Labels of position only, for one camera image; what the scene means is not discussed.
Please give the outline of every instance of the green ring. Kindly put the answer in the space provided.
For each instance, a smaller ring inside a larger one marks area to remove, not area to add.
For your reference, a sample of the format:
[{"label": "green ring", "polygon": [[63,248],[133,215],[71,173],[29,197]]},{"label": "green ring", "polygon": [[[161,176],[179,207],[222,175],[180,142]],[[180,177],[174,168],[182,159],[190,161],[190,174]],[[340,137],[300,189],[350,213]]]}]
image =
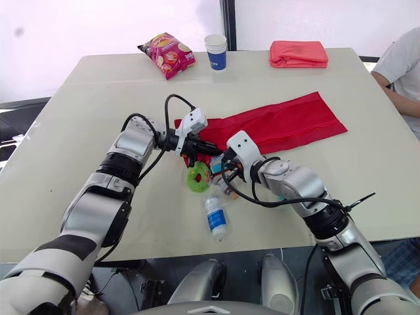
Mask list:
[{"label": "green ring", "polygon": [[[200,181],[196,181],[196,177],[201,175]],[[193,192],[204,192],[208,189],[210,178],[210,169],[204,162],[195,162],[194,167],[189,167],[186,173],[186,185]]]}]

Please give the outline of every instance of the white cup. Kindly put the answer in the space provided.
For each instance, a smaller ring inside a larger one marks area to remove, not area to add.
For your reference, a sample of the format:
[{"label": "white cup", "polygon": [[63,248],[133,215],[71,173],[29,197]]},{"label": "white cup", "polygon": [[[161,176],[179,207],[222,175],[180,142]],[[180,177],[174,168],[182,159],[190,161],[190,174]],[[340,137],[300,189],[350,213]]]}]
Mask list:
[{"label": "white cup", "polygon": [[211,34],[204,37],[204,43],[208,48],[223,47],[227,45],[225,36],[221,34]]},{"label": "white cup", "polygon": [[205,48],[209,55],[210,65],[214,70],[223,70],[226,67],[226,38],[220,34],[211,34],[204,38]]}]

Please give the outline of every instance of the white shirt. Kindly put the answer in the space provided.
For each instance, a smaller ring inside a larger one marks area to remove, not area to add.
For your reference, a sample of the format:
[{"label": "white shirt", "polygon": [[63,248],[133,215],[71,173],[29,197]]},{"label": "white shirt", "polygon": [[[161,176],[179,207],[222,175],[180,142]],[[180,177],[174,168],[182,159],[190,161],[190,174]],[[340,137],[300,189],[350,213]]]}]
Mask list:
[{"label": "white shirt", "polygon": [[[420,28],[405,33],[379,59],[372,71],[393,83],[392,89],[410,100],[420,100]],[[420,118],[402,115],[420,140]]]}]

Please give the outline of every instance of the person's arm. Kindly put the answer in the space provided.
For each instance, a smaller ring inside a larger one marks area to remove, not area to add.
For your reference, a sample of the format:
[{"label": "person's arm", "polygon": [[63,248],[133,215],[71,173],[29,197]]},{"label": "person's arm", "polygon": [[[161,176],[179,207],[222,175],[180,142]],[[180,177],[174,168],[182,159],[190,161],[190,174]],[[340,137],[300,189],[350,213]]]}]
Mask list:
[{"label": "person's arm", "polygon": [[420,117],[420,101],[410,100],[388,89],[387,86],[390,85],[390,81],[380,73],[372,71],[371,74],[400,114]]},{"label": "person's arm", "polygon": [[420,275],[418,275],[413,283],[410,284],[409,289],[418,299],[420,299]]}]

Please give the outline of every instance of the pink folded towel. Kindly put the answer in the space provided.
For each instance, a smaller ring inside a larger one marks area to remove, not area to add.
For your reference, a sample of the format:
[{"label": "pink folded towel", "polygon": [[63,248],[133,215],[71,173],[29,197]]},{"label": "pink folded towel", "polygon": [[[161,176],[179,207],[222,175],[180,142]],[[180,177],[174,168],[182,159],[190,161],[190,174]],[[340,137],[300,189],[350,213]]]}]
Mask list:
[{"label": "pink folded towel", "polygon": [[273,41],[270,64],[275,68],[326,68],[328,56],[319,41]]}]

